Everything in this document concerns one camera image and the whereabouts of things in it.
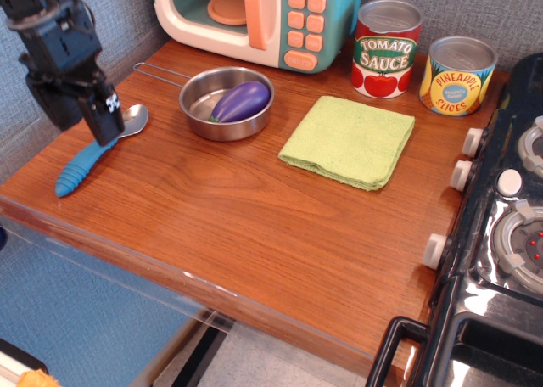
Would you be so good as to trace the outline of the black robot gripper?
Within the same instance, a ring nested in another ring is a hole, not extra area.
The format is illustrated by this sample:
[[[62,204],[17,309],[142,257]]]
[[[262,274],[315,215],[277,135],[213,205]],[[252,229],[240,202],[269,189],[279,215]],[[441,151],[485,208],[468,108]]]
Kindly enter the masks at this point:
[[[88,6],[82,0],[7,0],[7,16],[26,48],[20,57],[26,85],[48,119],[67,131],[84,117],[101,146],[123,133],[120,100],[97,64],[102,46]]]

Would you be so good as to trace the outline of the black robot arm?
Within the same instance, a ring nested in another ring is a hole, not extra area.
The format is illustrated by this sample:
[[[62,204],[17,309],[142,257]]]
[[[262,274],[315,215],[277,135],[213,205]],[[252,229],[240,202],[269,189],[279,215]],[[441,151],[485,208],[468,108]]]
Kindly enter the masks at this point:
[[[120,100],[97,64],[102,51],[94,16],[82,0],[1,0],[6,25],[25,52],[20,63],[34,99],[66,131],[85,121],[102,145],[123,133]]]

